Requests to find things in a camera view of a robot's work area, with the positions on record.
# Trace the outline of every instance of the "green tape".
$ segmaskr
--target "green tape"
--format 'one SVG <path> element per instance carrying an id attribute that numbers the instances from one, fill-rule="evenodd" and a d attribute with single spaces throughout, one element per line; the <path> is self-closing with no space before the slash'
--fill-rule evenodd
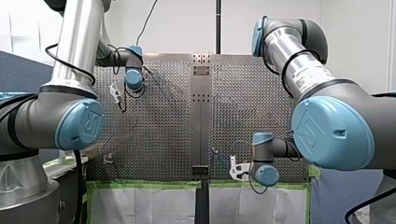
<path id="1" fill-rule="evenodd" d="M 126 180 L 118 181 L 89 181 L 89 189 L 198 189 L 201 187 L 199 181 L 145 181 Z"/>
<path id="2" fill-rule="evenodd" d="M 309 175 L 309 177 L 314 177 L 316 179 L 319 179 L 320 175 L 321 175 L 321 171 L 315 165 L 309 165 L 308 166 L 308 175 Z"/>
<path id="3" fill-rule="evenodd" d="M 262 188 L 262 186 L 254 181 L 251 183 L 253 187 Z M 236 180 L 211 180 L 209 184 L 210 188 L 213 189 L 240 189 L 242 187 L 249 187 L 249 183 L 236 181 Z M 296 184 L 288 184 L 288 183 L 278 183 L 272 188 L 274 189 L 309 189 L 309 183 L 296 183 Z"/>
<path id="4" fill-rule="evenodd" d="M 74 158 L 68 158 L 68 159 L 64 159 L 62 161 L 55 159 L 53 161 L 47 161 L 46 163 L 44 163 L 43 167 L 47 168 L 47 167 L 50 167 L 55 164 L 56 165 L 73 165 L 73 164 L 76 164 L 76 161 Z"/>

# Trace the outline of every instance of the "black cable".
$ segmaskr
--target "black cable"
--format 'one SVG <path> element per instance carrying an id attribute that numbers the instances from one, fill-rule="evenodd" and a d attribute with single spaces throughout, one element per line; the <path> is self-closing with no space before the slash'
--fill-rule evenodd
<path id="1" fill-rule="evenodd" d="M 280 75 L 280 77 L 282 78 L 282 86 L 283 86 L 283 89 L 285 89 L 285 91 L 288 93 L 288 95 L 289 95 L 291 98 L 294 98 L 294 97 L 293 97 L 293 95 L 291 94 L 291 92 L 290 92 L 290 90 L 289 90 L 289 87 L 288 87 L 288 85 L 287 85 L 287 83 L 286 83 L 286 71 L 288 70 L 289 64 L 290 64 L 295 58 L 297 58 L 298 56 L 300 56 L 300 55 L 302 55 L 302 54 L 304 54 L 304 53 L 307 53 L 307 52 L 308 52 L 308 53 L 315 54 L 314 57 L 317 57 L 317 59 L 320 61 L 320 55 L 319 55 L 316 51 L 314 51 L 314 50 L 312 50 L 312 49 L 302 49 L 302 50 L 300 50 L 300 51 L 298 51 L 298 52 L 293 53 L 293 54 L 288 58 L 288 60 L 285 62 L 285 65 L 283 66 L 282 73 L 281 73 L 281 75 Z"/>
<path id="2" fill-rule="evenodd" d="M 262 60 L 264 61 L 264 65 L 265 67 L 270 70 L 270 72 L 274 73 L 275 75 L 279 76 L 279 73 L 277 71 L 275 71 L 269 64 L 267 61 L 265 61 L 264 57 L 262 56 Z"/>
<path id="3" fill-rule="evenodd" d="M 358 211 L 359 209 L 361 209 L 361 208 L 363 208 L 363 207 L 365 207 L 365 206 L 367 206 L 367 205 L 369 205 L 371 203 L 376 203 L 379 200 L 382 200 L 382 199 L 384 199 L 384 198 L 386 198 L 386 197 L 388 197 L 388 196 L 390 196 L 390 195 L 392 195 L 394 193 L 396 193 L 396 188 L 390 189 L 390 190 L 388 190 L 388 191 L 386 191 L 386 192 L 384 192 L 384 193 L 382 193 L 380 195 L 375 196 L 374 198 L 372 198 L 370 200 L 367 200 L 364 203 L 360 203 L 360 204 L 356 205 L 355 207 L 351 208 L 349 211 L 347 211 L 347 213 L 344 216 L 346 224 L 350 224 L 349 217 L 352 214 L 354 214 L 356 211 Z"/>
<path id="4" fill-rule="evenodd" d="M 0 110 L 5 108 L 8 105 L 15 104 L 18 101 L 24 100 L 24 99 L 26 99 L 26 97 L 33 96 L 33 95 L 35 95 L 35 93 L 27 93 L 27 94 L 23 94 L 23 95 L 16 95 L 16 96 L 7 98 L 5 100 L 2 100 L 2 101 L 0 101 Z"/>
<path id="5" fill-rule="evenodd" d="M 251 187 L 251 189 L 255 192 L 255 193 L 257 193 L 257 194 L 264 194 L 267 190 L 268 190 L 268 187 L 265 187 L 265 189 L 262 191 L 262 192 L 259 192 L 259 191 L 257 191 L 254 187 L 253 187 L 253 184 L 251 183 L 251 171 L 253 170 L 253 167 L 252 167 L 252 164 L 253 163 L 253 160 L 250 162 L 250 165 L 249 165 L 249 167 L 248 167 L 248 176 L 247 176 L 247 179 L 248 179 L 248 183 L 249 183 L 249 185 L 250 185 L 250 187 Z"/>
<path id="6" fill-rule="evenodd" d="M 145 32 L 146 26 L 147 26 L 148 21 L 149 21 L 149 18 L 150 18 L 150 16 L 151 16 L 151 13 L 152 13 L 152 11 L 154 10 L 155 5 L 157 4 L 157 2 L 158 2 L 158 0 L 155 0 L 155 1 L 154 1 L 154 4 L 153 4 L 152 7 L 151 7 L 151 10 L 150 10 L 150 12 L 149 12 L 149 14 L 148 14 L 148 17 L 146 18 L 145 25 L 143 26 L 143 29 L 142 29 L 142 31 L 140 32 L 140 35 L 137 37 L 137 40 L 136 40 L 136 45 L 137 45 L 137 46 L 139 46 L 139 39 L 140 39 L 140 36 L 142 36 L 142 34 Z"/>
<path id="7" fill-rule="evenodd" d="M 137 96 L 133 96 L 131 93 L 129 93 L 127 90 L 126 90 L 126 88 L 125 88 L 125 92 L 130 96 L 130 97 L 132 97 L 132 98 L 134 98 L 134 99 L 138 99 L 138 98 L 140 98 L 140 97 L 142 97 L 143 96 L 143 94 L 145 94 L 145 91 L 146 91 L 146 85 L 145 84 L 142 84 L 142 90 L 139 92 L 139 94 L 137 95 Z"/>
<path id="8" fill-rule="evenodd" d="M 59 62 L 59 63 L 62 63 L 62 64 L 64 64 L 64 65 L 66 65 L 67 67 L 70 67 L 70 68 L 72 68 L 72 69 L 78 70 L 79 72 L 81 72 L 81 73 L 87 75 L 88 77 L 90 77 L 90 78 L 92 79 L 92 85 L 95 84 L 96 78 L 93 76 L 93 74 L 91 74 L 91 73 L 85 71 L 84 69 L 78 68 L 78 67 L 74 66 L 74 65 L 71 64 L 71 63 L 67 63 L 67 62 L 65 62 L 64 60 L 59 59 L 57 56 L 55 56 L 54 54 L 52 54 L 52 53 L 50 52 L 50 49 L 53 49 L 53 48 L 56 48 L 56 47 L 58 47 L 58 44 L 50 45 L 50 46 L 46 47 L 45 51 L 46 51 L 46 53 L 47 53 L 53 60 L 55 60 L 55 61 L 57 61 L 57 62 Z"/>
<path id="9" fill-rule="evenodd" d="M 12 111 L 14 111 L 15 109 L 19 108 L 19 107 L 20 107 L 21 105 L 23 105 L 24 103 L 26 103 L 26 102 L 28 102 L 28 101 L 30 101 L 30 100 L 33 100 L 33 99 L 37 99 L 37 94 L 33 94 L 33 95 L 27 96 L 27 97 L 25 97 L 25 98 L 18 98 L 18 97 L 17 97 L 16 99 L 19 99 L 19 101 L 16 102 L 14 106 L 12 106 L 11 108 L 9 108 L 5 113 L 2 114 L 2 116 L 0 117 L 0 123 L 1 123 Z"/>
<path id="10" fill-rule="evenodd" d="M 114 75 L 118 75 L 119 71 L 120 71 L 120 65 L 121 65 L 121 55 L 119 50 L 114 47 L 113 45 L 108 45 L 109 47 L 114 49 L 114 53 L 113 53 L 113 62 L 116 66 L 113 66 L 113 74 Z"/>
<path id="11" fill-rule="evenodd" d="M 74 224 L 79 224 L 79 220 L 81 218 L 81 210 L 82 210 L 82 190 L 83 190 L 83 180 L 82 180 L 82 163 L 81 163 L 81 155 L 79 154 L 79 150 L 74 150 L 75 158 L 76 158 L 76 168 L 78 175 L 78 185 L 77 185 L 77 208 L 74 219 Z"/>

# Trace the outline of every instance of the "metal frame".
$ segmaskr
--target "metal frame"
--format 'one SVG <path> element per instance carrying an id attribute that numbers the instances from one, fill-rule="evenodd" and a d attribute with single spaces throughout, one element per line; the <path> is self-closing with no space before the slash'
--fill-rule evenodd
<path id="1" fill-rule="evenodd" d="M 112 75 L 112 68 L 96 68 L 95 88 L 106 112 L 106 125 L 97 144 L 99 151 L 106 140 L 117 133 L 119 121 L 126 128 L 122 133 L 134 129 L 131 133 L 119 134 L 118 140 L 110 140 L 105 145 L 105 151 L 117 148 L 119 155 L 115 155 L 114 164 L 104 164 L 102 154 L 95 158 L 88 172 L 91 179 L 228 179 L 234 140 L 250 142 L 255 132 L 272 131 L 281 135 L 288 130 L 291 100 L 283 92 L 280 78 L 270 74 L 259 59 L 148 54 L 144 61 L 154 73 L 162 72 L 154 74 L 156 81 L 145 74 L 146 95 L 141 99 L 128 98 L 129 110 L 124 115 L 108 94 L 110 83 L 123 78 L 122 68 L 118 76 Z M 143 140 L 147 138 L 154 145 L 145 144 Z M 249 161 L 251 150 L 243 145 L 237 147 L 241 148 L 236 153 L 237 163 Z M 307 181 L 306 166 L 302 162 L 276 159 L 276 166 L 282 182 Z M 202 173 L 193 174 L 193 168 Z"/>

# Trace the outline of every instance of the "wire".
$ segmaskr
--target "wire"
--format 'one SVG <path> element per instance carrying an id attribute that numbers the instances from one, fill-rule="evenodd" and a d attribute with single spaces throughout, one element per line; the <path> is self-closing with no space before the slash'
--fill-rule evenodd
<path id="1" fill-rule="evenodd" d="M 139 46 L 139 39 L 140 39 L 140 36 L 142 36 L 142 34 L 145 32 L 146 26 L 147 26 L 148 21 L 149 21 L 149 18 L 150 18 L 150 16 L 151 16 L 151 13 L 152 13 L 152 11 L 154 10 L 155 5 L 157 5 L 157 2 L 158 2 L 158 0 L 155 0 L 155 1 L 154 1 L 154 4 L 153 4 L 152 7 L 151 7 L 151 11 L 149 12 L 148 17 L 146 18 L 145 25 L 143 26 L 143 29 L 142 29 L 142 31 L 140 32 L 140 35 L 137 37 L 137 40 L 136 40 L 136 45 L 137 45 L 137 46 Z"/>
<path id="2" fill-rule="evenodd" d="M 267 61 L 265 61 L 264 57 L 262 57 L 262 60 L 264 61 L 264 65 L 265 67 L 270 70 L 270 72 L 274 73 L 275 75 L 279 76 L 279 73 L 277 71 L 275 71 L 269 64 Z"/>
<path id="3" fill-rule="evenodd" d="M 19 101 L 14 102 L 14 101 L 9 101 L 9 102 L 14 102 L 16 105 L 12 106 L 11 108 L 8 109 L 8 111 L 6 111 L 1 117 L 0 117 L 0 123 L 10 114 L 12 113 L 12 111 L 14 111 L 15 109 L 18 109 L 21 105 L 23 105 L 24 103 L 33 100 L 33 99 L 37 99 L 37 94 L 32 94 L 32 95 L 27 95 L 25 98 L 20 98 L 20 97 L 15 97 L 15 99 L 18 99 Z M 5 106 L 7 106 L 8 104 L 5 105 L 1 105 L 0 110 L 3 109 Z"/>
<path id="4" fill-rule="evenodd" d="M 248 183 L 249 183 L 251 189 L 253 189 L 253 191 L 254 191 L 255 193 L 257 193 L 257 194 L 264 194 L 264 193 L 268 190 L 268 187 L 265 187 L 265 189 L 264 189 L 262 192 L 259 192 L 259 191 L 257 191 L 257 190 L 253 187 L 253 184 L 251 183 L 251 171 L 253 170 L 253 167 L 252 167 L 252 165 L 251 165 L 252 163 L 253 163 L 253 159 L 251 160 L 250 165 L 249 165 L 249 167 L 248 167 L 248 176 L 247 176 Z"/>
<path id="5" fill-rule="evenodd" d="M 77 208 L 74 219 L 74 224 L 79 224 L 81 218 L 81 210 L 82 210 L 82 188 L 83 188 L 83 180 L 82 180 L 82 163 L 81 163 L 81 155 L 79 150 L 74 150 L 75 158 L 76 158 L 76 167 L 78 174 L 78 187 L 77 187 Z"/>
<path id="6" fill-rule="evenodd" d="M 236 140 L 236 141 L 234 141 L 233 144 L 231 145 L 231 154 L 232 154 L 232 155 L 235 155 L 235 150 L 234 150 L 235 143 L 244 143 L 244 144 L 246 144 L 246 145 L 248 145 L 248 146 L 251 146 L 251 144 L 250 144 L 249 142 L 245 142 L 245 141 L 243 141 L 243 140 Z"/>
<path id="7" fill-rule="evenodd" d="M 282 140 L 283 142 L 285 142 L 285 144 L 286 144 L 286 156 L 288 157 L 288 159 L 290 160 L 290 161 L 294 161 L 294 162 L 297 162 L 297 161 L 300 161 L 301 160 L 301 154 L 300 154 L 300 151 L 297 149 L 297 147 L 288 139 L 288 138 L 290 138 L 289 136 L 285 136 L 285 137 L 275 137 L 276 139 L 279 139 L 279 140 Z M 296 154 L 297 154 L 297 160 L 294 160 L 294 159 L 292 159 L 291 157 L 289 157 L 288 156 L 288 154 L 289 154 L 289 147 L 291 147 L 295 152 L 296 152 Z"/>
<path id="8" fill-rule="evenodd" d="M 130 96 L 130 97 L 132 97 L 132 98 L 134 98 L 134 99 L 138 99 L 138 98 L 140 98 L 140 97 L 142 97 L 143 96 L 143 94 L 145 94 L 145 91 L 146 91 L 146 85 L 145 84 L 142 84 L 142 90 L 139 92 L 139 94 L 137 95 L 137 96 L 133 96 L 131 93 L 129 93 L 127 90 L 126 90 L 126 84 L 124 84 L 124 86 L 125 86 L 125 92 Z"/>
<path id="9" fill-rule="evenodd" d="M 376 203 L 379 200 L 382 200 L 382 199 L 384 199 L 384 198 L 386 198 L 386 197 L 388 197 L 388 196 L 390 196 L 390 195 L 392 195 L 394 193 L 396 193 L 396 188 L 390 189 L 390 190 L 388 190 L 388 191 L 386 191 L 386 192 L 384 192 L 384 193 L 382 193 L 380 195 L 375 196 L 374 198 L 372 198 L 370 200 L 367 200 L 364 203 L 360 203 L 360 204 L 356 205 L 355 207 L 351 208 L 349 211 L 346 212 L 346 214 L 344 216 L 346 224 L 350 224 L 349 217 L 352 214 L 354 214 L 356 211 L 358 211 L 359 209 L 361 209 L 361 208 L 363 208 L 363 207 L 365 207 L 365 206 L 367 206 L 367 205 L 369 205 L 371 203 Z"/>
<path id="10" fill-rule="evenodd" d="M 115 53 L 113 53 L 113 62 L 116 66 L 113 66 L 113 74 L 118 75 L 120 72 L 120 65 L 121 65 L 121 55 L 119 49 L 117 49 L 116 47 L 110 44 L 108 44 L 108 46 L 114 49 Z"/>
<path id="11" fill-rule="evenodd" d="M 50 45 L 50 46 L 48 46 L 48 47 L 45 48 L 45 51 L 46 51 L 46 53 L 47 53 L 53 60 L 55 60 L 55 61 L 57 61 L 57 62 L 59 62 L 59 63 L 62 63 L 62 64 L 64 64 L 64 65 L 66 65 L 67 67 L 70 67 L 70 68 L 72 68 L 72 69 L 78 70 L 79 72 L 81 72 L 81 73 L 87 75 L 88 77 L 90 77 L 90 78 L 92 79 L 92 85 L 95 84 L 96 78 L 93 76 L 93 74 L 91 74 L 91 73 L 85 71 L 84 69 L 78 68 L 78 67 L 74 66 L 74 65 L 71 64 L 71 63 L 67 63 L 67 62 L 65 62 L 64 60 L 61 60 L 61 59 L 59 59 L 57 56 L 55 56 L 54 54 L 52 54 L 52 53 L 50 52 L 50 49 L 53 49 L 53 48 L 56 48 L 56 47 L 58 47 L 58 44 Z"/>

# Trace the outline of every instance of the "white wall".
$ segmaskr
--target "white wall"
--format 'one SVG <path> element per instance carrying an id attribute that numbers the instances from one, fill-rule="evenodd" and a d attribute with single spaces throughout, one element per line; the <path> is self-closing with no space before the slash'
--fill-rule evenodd
<path id="1" fill-rule="evenodd" d="M 221 53 L 250 55 L 254 24 L 264 15 L 320 24 L 321 7 L 321 0 L 223 0 Z"/>
<path id="2" fill-rule="evenodd" d="M 106 28 L 116 46 L 134 45 L 154 0 L 113 2 Z M 139 45 L 145 52 L 215 50 L 216 0 L 159 0 Z"/>
<path id="3" fill-rule="evenodd" d="M 113 45 L 135 44 L 153 2 L 112 3 L 105 21 Z M 321 0 L 223 0 L 222 52 L 250 54 L 253 26 L 263 15 L 320 23 L 320 13 Z M 52 64 L 44 47 L 58 41 L 61 26 L 43 0 L 0 0 L 0 50 Z M 216 0 L 159 0 L 139 45 L 145 52 L 214 52 Z"/>
<path id="4" fill-rule="evenodd" d="M 58 42 L 62 17 L 43 0 L 0 0 L 0 50 L 52 64 L 44 48 Z"/>
<path id="5" fill-rule="evenodd" d="M 337 77 L 351 78 L 370 93 L 387 91 L 392 76 L 392 1 L 323 0 L 328 67 Z"/>

